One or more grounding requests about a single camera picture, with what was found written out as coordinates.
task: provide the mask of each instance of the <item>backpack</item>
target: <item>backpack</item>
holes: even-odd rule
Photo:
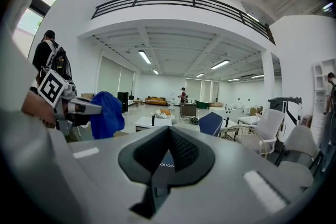
[[[56,48],[51,40],[45,40],[45,42],[51,49],[45,70],[52,69],[65,80],[72,80],[71,66],[65,50],[60,46]]]

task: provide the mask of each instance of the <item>white sticker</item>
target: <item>white sticker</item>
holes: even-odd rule
[[[73,156],[75,159],[80,159],[83,157],[91,156],[93,154],[97,154],[99,152],[99,149],[96,147],[90,148],[89,150],[80,151],[73,153]]]

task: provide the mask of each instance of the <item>white column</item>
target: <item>white column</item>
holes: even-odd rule
[[[204,93],[205,93],[205,80],[202,79],[201,82],[201,102],[204,102]]]
[[[212,102],[213,92],[214,92],[214,82],[211,81],[211,85],[210,85],[210,100],[209,100],[209,102]]]
[[[261,52],[262,68],[264,69],[264,109],[269,108],[267,100],[275,96],[275,81],[274,81],[274,68],[272,61],[272,54],[270,51],[265,50]]]

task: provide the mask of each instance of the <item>black speaker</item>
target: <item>black speaker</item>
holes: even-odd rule
[[[118,99],[121,102],[121,113],[128,111],[128,92],[118,92]]]

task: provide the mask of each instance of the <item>black railing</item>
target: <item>black railing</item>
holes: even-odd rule
[[[216,12],[251,27],[275,44],[268,25],[264,26],[237,8],[217,0],[112,0],[97,6],[91,19],[119,9],[145,5],[178,5]]]

